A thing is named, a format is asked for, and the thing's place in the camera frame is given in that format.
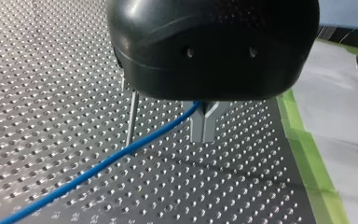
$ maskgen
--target perforated metal plate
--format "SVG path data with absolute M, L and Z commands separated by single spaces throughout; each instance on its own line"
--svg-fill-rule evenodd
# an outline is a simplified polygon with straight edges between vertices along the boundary
M 131 95 L 104 1 L 0 1 L 0 218 L 124 146 Z M 179 102 L 141 97 L 136 138 Z M 188 122 L 22 223 L 314 223 L 275 100 L 236 102 L 211 144 Z

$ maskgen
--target blue cable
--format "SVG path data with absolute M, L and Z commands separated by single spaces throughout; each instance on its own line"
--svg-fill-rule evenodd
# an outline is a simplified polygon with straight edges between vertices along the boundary
M 21 219 L 28 217 L 33 212 L 39 210 L 40 208 L 43 208 L 49 203 L 52 203 L 55 199 L 60 198 L 62 195 L 66 194 L 67 192 L 71 191 L 72 189 L 75 189 L 78 185 L 82 184 L 86 180 L 90 179 L 94 175 L 97 175 L 101 170 L 105 169 L 106 167 L 110 166 L 113 162 L 118 161 L 125 155 L 131 154 L 135 152 L 138 148 L 143 147 L 144 145 L 152 142 L 153 140 L 161 137 L 163 134 L 169 132 L 174 127 L 179 125 L 182 121 L 189 118 L 200 106 L 200 102 L 195 102 L 193 106 L 187 110 L 183 115 L 181 115 L 179 118 L 175 119 L 171 123 L 168 123 L 167 125 L 163 126 L 161 129 L 149 134 L 145 138 L 132 143 L 131 145 L 124 147 L 117 153 L 111 155 L 110 157 L 106 158 L 101 163 L 95 165 L 91 169 L 89 169 L 86 173 L 83 175 L 78 176 L 71 182 L 63 185 L 62 187 L 52 191 L 50 194 L 46 195 L 45 197 L 41 198 L 40 200 L 28 205 L 28 207 L 25 207 L 21 209 L 20 211 L 5 217 L 4 219 L 0 220 L 0 224 L 7 224 L 7 223 L 14 223 L 17 221 L 20 221 Z

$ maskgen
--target black plastic cover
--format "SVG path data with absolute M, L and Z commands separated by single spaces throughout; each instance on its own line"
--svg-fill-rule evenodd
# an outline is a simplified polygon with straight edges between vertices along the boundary
M 319 26 L 317 0 L 108 0 L 125 78 L 170 100 L 256 100 L 298 79 Z

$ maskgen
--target green tape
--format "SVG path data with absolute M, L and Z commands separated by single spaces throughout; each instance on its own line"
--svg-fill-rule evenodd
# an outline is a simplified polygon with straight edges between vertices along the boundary
M 296 160 L 318 224 L 349 224 L 312 135 L 304 128 L 292 91 L 277 97 L 284 133 Z

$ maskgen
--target white surface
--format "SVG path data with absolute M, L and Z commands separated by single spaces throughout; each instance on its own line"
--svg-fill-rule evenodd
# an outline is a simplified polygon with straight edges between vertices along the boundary
M 354 55 L 316 42 L 293 87 L 350 223 L 358 223 L 358 75 Z

